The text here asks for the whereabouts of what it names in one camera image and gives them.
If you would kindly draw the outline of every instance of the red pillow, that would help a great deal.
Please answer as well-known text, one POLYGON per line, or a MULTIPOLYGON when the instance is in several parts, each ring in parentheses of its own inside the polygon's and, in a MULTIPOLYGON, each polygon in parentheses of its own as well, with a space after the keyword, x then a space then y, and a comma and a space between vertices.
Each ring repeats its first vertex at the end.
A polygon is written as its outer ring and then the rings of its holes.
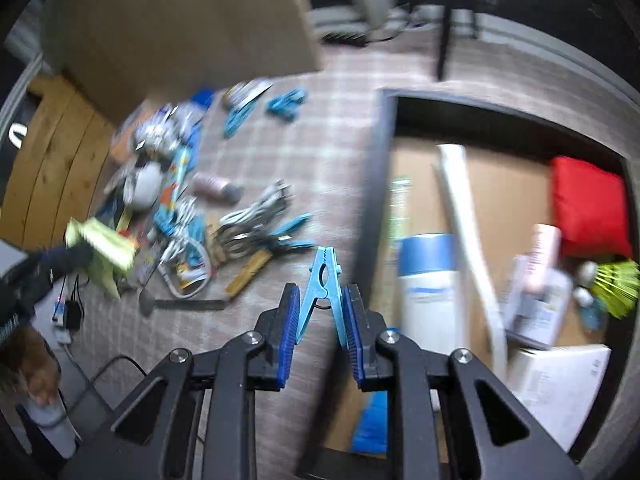
POLYGON ((561 254, 591 258, 632 257, 625 183, 617 175, 568 156, 551 161, 554 224, 562 231, 561 254))

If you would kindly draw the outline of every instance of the yellow shuttlecock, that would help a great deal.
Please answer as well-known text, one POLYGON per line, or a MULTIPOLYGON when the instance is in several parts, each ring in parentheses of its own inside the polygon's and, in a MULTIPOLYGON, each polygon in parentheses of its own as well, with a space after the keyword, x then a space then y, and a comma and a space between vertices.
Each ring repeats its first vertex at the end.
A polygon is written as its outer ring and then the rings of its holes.
POLYGON ((598 296, 613 317, 625 317, 638 302, 640 270, 633 260, 602 265, 584 262, 576 280, 598 296))

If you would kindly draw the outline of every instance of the cable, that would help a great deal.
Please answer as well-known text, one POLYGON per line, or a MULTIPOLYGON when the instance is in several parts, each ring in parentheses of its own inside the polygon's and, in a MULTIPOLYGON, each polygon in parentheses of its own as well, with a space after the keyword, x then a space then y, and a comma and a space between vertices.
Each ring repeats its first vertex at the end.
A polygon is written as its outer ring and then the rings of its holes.
POLYGON ((196 215, 195 197, 191 196, 178 200, 175 204, 175 217, 171 225, 171 234, 164 234, 171 240, 167 245, 159 265, 165 264, 170 260, 175 260, 187 248, 189 238, 189 224, 196 215))
POLYGON ((79 274, 76 275, 76 280, 74 282, 74 288, 71 291, 71 300, 75 301, 76 299, 78 300, 78 305, 80 305, 80 313, 81 313, 80 321, 79 321, 79 323, 80 323, 84 319, 84 303, 82 302, 82 298, 80 297, 80 275, 79 274))
POLYGON ((82 370, 82 367, 80 366, 80 363, 78 361, 76 361, 76 358, 73 356, 73 354, 69 350, 68 345, 60 345, 60 346, 62 346, 63 350, 65 351, 66 356, 71 361, 71 364, 73 366, 75 366, 76 369, 78 370, 78 372, 80 372, 80 375, 82 375, 82 378, 86 382, 86 386, 89 386, 91 388, 91 390, 98 397, 98 399, 100 399, 100 402, 104 405, 104 407, 108 411, 113 412, 113 410, 111 409, 111 406, 109 405, 109 403, 106 400, 104 400, 104 397, 101 396, 100 393, 98 393, 98 390, 95 389, 95 385, 91 383, 91 379, 87 376, 87 374, 84 373, 84 370, 82 370))
MULTIPOLYGON (((65 283, 66 283, 66 274, 65 274, 64 278, 62 278, 62 286, 60 287, 60 298, 58 298, 59 300, 62 300, 62 295, 65 293, 65 283)), ((56 308, 53 311, 53 316, 51 316, 51 320, 53 322, 55 322, 55 320, 56 320, 56 314, 58 313, 58 309, 60 307, 60 303, 61 303, 61 301, 56 301, 56 308)))
MULTIPOLYGON (((78 371, 80 372, 80 374, 82 375, 82 377, 85 378, 85 380, 87 381, 87 386, 86 388, 80 393, 80 396, 76 399, 76 402, 73 403, 73 405, 66 410, 66 412, 60 416, 57 420, 54 420, 53 422, 50 422, 49 424, 38 424, 36 422, 36 424, 41 427, 41 428, 54 428, 55 426, 61 424, 68 416, 69 414, 75 410, 75 408, 78 406, 78 404, 80 404, 80 401, 82 400, 82 398, 85 396, 85 394, 88 393, 89 390, 93 390, 95 392, 95 394, 98 396, 98 398, 104 403, 105 407, 107 407, 108 410, 110 410, 111 412, 113 412, 113 409, 111 408, 111 406, 108 405, 107 401, 104 400, 104 398, 101 396, 100 393, 98 393, 98 391, 95 389, 95 381, 98 380, 98 378, 105 373, 105 371, 108 370, 108 368, 111 367, 111 365, 113 365, 114 363, 116 363, 117 361, 124 359, 127 360, 129 362, 131 362, 139 371, 141 374, 143 374, 146 377, 146 372, 142 369, 142 367, 131 357, 124 355, 124 354, 120 354, 117 355, 116 357, 114 357, 113 359, 111 359, 110 361, 107 362, 107 364, 105 364, 100 370, 98 370, 98 373, 94 375, 93 379, 89 379, 86 374, 84 373, 84 370, 82 370, 82 368, 80 367, 78 361, 76 361, 76 359, 74 358, 73 354, 69 351, 69 348, 67 347, 67 345, 62 345, 62 348, 64 349, 66 356, 69 358, 69 360, 71 361, 71 363, 78 369, 78 371)), ((204 446, 204 439, 199 435, 196 434, 196 438, 198 439, 198 441, 204 446)))
POLYGON ((282 180, 271 184, 249 207, 224 215, 220 219, 220 227, 237 224, 267 225, 274 216, 288 207, 289 197, 286 195, 288 188, 289 186, 282 180))
POLYGON ((68 418, 68 416, 73 412, 73 410, 75 410, 79 405, 80 405, 80 401, 82 400, 82 398, 91 390, 94 388, 94 384, 95 382, 113 365, 115 364, 117 361, 121 361, 121 360, 125 360, 125 361, 129 361, 131 364, 133 364, 139 371, 141 374, 143 374, 146 377, 146 372, 144 371, 144 369, 142 368, 142 366, 140 366, 133 358, 129 357, 128 355, 124 355, 124 354, 119 354, 116 355, 116 357, 111 358, 107 363, 105 363, 99 370, 98 372, 94 375, 93 379, 91 379, 89 381, 89 384, 86 386, 86 388, 84 390, 82 390, 82 392, 80 392, 80 395, 78 396, 78 398, 76 399, 76 402, 74 402, 71 407, 66 410, 65 413, 63 413, 61 416, 59 416, 56 420, 54 420, 53 422, 48 422, 47 424, 38 424, 36 422, 36 425, 39 426, 40 428, 55 428, 57 425, 61 424, 64 420, 66 420, 68 418))
POLYGON ((396 30, 396 32, 393 35, 389 36, 388 38, 383 38, 381 40, 367 41, 367 43, 383 43, 384 41, 394 40, 395 38, 400 36, 400 34, 402 34, 404 31, 406 31, 408 28, 411 28, 409 26, 412 24, 414 10, 413 10, 411 4, 409 4, 409 3, 402 4, 399 7, 402 8, 404 6, 408 6, 409 7, 409 9, 407 10, 406 23, 404 25, 402 25, 401 27, 399 27, 398 30, 396 30))

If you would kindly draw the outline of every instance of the blue plastic clip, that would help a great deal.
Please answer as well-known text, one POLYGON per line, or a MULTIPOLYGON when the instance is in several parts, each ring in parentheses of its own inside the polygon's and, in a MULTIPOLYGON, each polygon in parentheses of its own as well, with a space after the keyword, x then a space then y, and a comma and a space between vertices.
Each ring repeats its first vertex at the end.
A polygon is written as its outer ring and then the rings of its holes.
POLYGON ((298 107, 306 101, 306 90, 294 88, 284 95, 278 96, 267 103, 267 111, 278 115, 285 121, 294 121, 298 117, 298 107))
POLYGON ((236 134, 238 128, 246 121, 246 118, 255 108, 255 101, 245 104, 242 108, 229 111, 229 115, 226 116, 225 127, 223 130, 223 134, 225 139, 230 139, 236 134))
POLYGON ((344 318, 342 317, 342 292, 338 281, 338 275, 342 272, 342 269, 336 260, 334 248, 318 247, 316 259, 309 270, 311 271, 311 277, 306 286, 305 297, 300 305, 296 344, 301 341, 302 336, 305 334, 306 326, 316 306, 316 301, 329 300, 340 345, 342 348, 347 349, 347 333, 344 327, 344 318), (325 269, 326 281, 323 283, 322 273, 325 269))

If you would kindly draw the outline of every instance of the black border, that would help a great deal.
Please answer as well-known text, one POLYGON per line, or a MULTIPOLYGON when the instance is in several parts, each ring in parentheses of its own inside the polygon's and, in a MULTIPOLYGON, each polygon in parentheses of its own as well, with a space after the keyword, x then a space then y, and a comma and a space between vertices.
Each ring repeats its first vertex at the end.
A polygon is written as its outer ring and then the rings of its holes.
MULTIPOLYGON (((378 260, 377 240, 382 232, 390 150, 395 136, 433 139, 430 134, 437 134, 437 140, 545 162, 556 155, 567 155, 622 176, 626 185, 629 237, 634 257, 638 259, 636 200, 626 159, 619 153, 560 124, 500 105, 440 92, 382 89, 380 95, 380 116, 378 124, 372 129, 367 153, 360 235, 350 274, 365 304, 370 298, 378 260)), ((635 326, 636 310, 625 319, 609 319, 604 340, 611 348, 609 365, 590 414, 570 449, 569 455, 576 462, 584 457, 593 443, 616 397, 635 326)), ((363 460, 359 455, 322 446, 349 375, 348 359, 337 346, 296 467, 296 475, 300 478, 356 480, 376 478, 373 473, 376 470, 382 471, 382 474, 388 471, 384 459, 363 460)))

